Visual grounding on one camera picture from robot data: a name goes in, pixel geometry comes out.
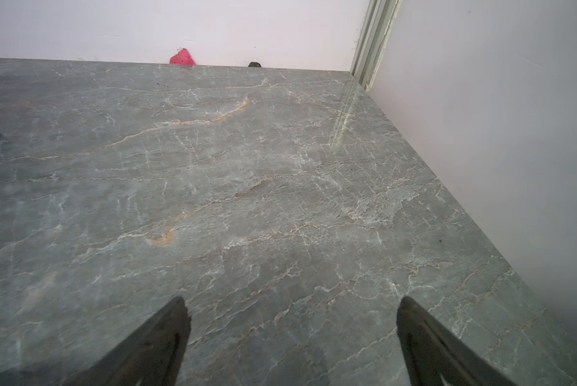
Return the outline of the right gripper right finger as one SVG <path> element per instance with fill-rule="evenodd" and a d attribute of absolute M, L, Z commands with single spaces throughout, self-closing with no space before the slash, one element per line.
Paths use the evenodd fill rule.
<path fill-rule="evenodd" d="M 396 313 L 397 335 L 412 385 L 512 385 L 409 296 Z"/>

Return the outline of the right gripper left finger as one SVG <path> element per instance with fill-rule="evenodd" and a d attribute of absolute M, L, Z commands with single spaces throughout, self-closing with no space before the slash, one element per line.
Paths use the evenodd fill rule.
<path fill-rule="evenodd" d="M 70 385 L 174 385 L 187 349 L 191 317 L 177 296 Z"/>

